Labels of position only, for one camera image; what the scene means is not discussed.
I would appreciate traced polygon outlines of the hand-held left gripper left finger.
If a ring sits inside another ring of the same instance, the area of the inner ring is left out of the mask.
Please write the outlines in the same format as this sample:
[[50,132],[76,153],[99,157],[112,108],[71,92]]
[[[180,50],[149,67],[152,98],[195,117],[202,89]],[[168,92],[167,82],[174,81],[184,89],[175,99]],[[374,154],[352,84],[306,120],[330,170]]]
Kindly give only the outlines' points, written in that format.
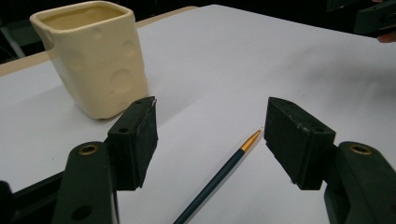
[[107,132],[117,190],[143,186],[158,143],[156,103],[154,96],[131,103]]

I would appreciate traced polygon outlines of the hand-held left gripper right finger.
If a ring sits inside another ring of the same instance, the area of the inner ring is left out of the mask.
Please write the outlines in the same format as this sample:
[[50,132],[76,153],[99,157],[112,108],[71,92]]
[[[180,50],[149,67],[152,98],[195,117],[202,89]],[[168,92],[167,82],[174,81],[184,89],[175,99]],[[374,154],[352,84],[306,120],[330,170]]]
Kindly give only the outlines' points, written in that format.
[[297,104],[269,97],[263,139],[293,184],[302,190],[320,189],[334,130]]

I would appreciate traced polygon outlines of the dark blue pen gold tip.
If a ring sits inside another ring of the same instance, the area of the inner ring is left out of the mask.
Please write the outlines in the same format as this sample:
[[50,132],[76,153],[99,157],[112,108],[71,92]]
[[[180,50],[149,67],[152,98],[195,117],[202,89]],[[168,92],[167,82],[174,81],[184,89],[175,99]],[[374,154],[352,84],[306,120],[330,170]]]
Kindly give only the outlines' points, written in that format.
[[251,135],[240,148],[235,151],[231,158],[222,165],[222,167],[216,172],[216,174],[210,179],[210,181],[203,187],[203,189],[197,194],[197,196],[177,217],[173,224],[186,224],[188,220],[192,218],[194,213],[198,211],[198,209],[204,204],[204,202],[227,177],[227,175],[233,170],[238,162],[240,162],[245,154],[252,148],[256,140],[261,135],[262,131],[263,128],[260,128],[253,135]]

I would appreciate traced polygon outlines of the orange square cup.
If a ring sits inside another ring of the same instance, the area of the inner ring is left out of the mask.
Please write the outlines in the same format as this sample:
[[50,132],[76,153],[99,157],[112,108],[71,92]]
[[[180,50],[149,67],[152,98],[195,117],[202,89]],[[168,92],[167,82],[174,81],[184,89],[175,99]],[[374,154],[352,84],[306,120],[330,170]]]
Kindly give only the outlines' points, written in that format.
[[88,1],[30,17],[45,51],[76,105],[108,119],[149,93],[134,13]]

